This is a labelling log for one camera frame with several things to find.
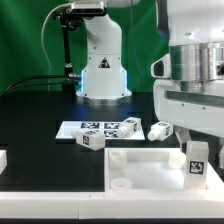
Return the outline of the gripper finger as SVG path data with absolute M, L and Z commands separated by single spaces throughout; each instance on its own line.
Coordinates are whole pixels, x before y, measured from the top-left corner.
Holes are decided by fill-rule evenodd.
M 224 138 L 219 139 L 221 149 L 219 151 L 219 167 L 224 169 Z
M 182 127 L 175 127 L 174 132 L 179 142 L 180 149 L 183 153 L 186 152 L 187 142 L 191 140 L 189 130 Z

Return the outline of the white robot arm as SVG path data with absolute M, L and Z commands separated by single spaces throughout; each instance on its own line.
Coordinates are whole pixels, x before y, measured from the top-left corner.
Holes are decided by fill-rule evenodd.
M 72 12 L 87 28 L 87 65 L 78 96 L 118 100 L 130 94 L 121 66 L 121 28 L 109 8 L 133 7 L 141 0 L 75 0 Z M 224 0 L 154 0 L 156 26 L 169 52 L 151 65 L 157 118 L 177 127 L 185 141 L 191 130 L 223 140 L 224 169 Z

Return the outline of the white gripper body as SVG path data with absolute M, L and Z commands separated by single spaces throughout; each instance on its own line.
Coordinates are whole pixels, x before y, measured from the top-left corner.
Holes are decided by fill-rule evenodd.
M 171 80 L 153 86 L 155 114 L 160 121 L 224 138 L 224 81 L 205 84 L 203 93 L 186 93 Z

